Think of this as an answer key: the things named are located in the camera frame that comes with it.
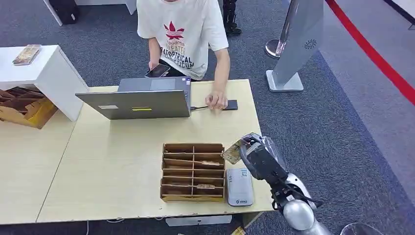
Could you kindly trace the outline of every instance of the gray laptop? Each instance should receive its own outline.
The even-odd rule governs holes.
[[[190,77],[128,78],[117,92],[75,95],[111,120],[190,116]]]

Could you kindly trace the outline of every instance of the speaker grille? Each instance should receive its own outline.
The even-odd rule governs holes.
[[[313,49],[315,46],[317,45],[317,41],[314,39],[310,39],[308,40],[305,44],[304,44],[304,48],[307,50],[311,50]]]

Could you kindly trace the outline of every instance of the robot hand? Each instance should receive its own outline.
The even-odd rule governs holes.
[[[256,133],[241,138],[240,156],[252,176],[265,180],[271,187],[274,210],[280,211],[287,223],[299,235],[329,235],[317,221],[313,210],[322,203],[311,199],[307,188],[293,173],[287,171],[274,142]]]

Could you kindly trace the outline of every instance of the book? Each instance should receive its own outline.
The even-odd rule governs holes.
[[[30,65],[35,59],[36,55],[39,54],[41,45],[27,45],[19,55],[13,60],[13,65]]]

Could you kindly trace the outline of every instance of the cardboard organizer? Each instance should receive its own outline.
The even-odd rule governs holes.
[[[0,90],[0,120],[41,129],[58,108],[40,91]]]
[[[224,148],[217,143],[164,144],[163,201],[223,202],[225,195]]]

